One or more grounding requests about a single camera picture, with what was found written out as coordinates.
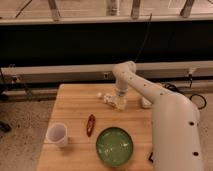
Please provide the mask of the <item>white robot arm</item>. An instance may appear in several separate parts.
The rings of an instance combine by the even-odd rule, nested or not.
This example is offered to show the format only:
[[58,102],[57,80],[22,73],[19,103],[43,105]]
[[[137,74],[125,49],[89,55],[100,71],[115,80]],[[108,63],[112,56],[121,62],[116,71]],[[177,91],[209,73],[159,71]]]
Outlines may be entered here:
[[114,65],[112,72],[117,96],[125,96],[131,86],[152,103],[153,171],[204,171],[197,106],[138,76],[133,61]]

